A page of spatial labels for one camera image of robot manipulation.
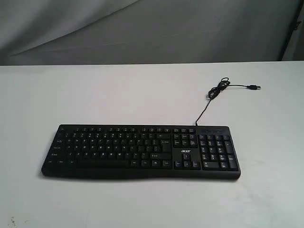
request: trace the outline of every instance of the keyboard cable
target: keyboard cable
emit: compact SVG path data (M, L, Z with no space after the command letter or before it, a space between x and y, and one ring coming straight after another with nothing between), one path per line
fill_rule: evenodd
M199 115L198 119L195 121L196 126L198 126L198 120L201 118L203 113L206 111L210 102L214 98L216 98L219 95L219 93L221 91L223 91L224 89L226 89L228 86L241 86L241 87L245 87L245 88L251 89L251 90L260 90L261 89L261 87L259 85L258 86L257 85L230 85L230 81L229 81L228 77L222 78L222 80L219 82L218 86L213 87L212 89L209 90L209 92L208 92L209 101L208 101L206 107L204 108L204 110Z

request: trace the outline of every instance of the black keyboard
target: black keyboard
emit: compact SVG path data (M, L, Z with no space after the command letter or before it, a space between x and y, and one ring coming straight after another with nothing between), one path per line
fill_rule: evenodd
M237 179L241 171L225 126L60 125L42 173L87 179Z

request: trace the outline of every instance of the table surface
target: table surface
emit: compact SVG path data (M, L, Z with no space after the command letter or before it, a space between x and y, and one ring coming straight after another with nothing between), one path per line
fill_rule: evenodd
M60 124L230 127L225 180L65 180L41 166ZM303 227L304 62L0 66L0 227Z

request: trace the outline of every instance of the keyboard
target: keyboard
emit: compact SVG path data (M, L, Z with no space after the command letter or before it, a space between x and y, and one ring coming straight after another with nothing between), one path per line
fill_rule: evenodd
M226 126L60 125L42 166L50 177L237 179Z

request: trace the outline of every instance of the gray backdrop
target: gray backdrop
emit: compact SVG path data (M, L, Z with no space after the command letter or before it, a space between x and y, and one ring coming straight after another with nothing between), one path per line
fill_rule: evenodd
M40 0L4 8L2 65L274 61L299 0Z

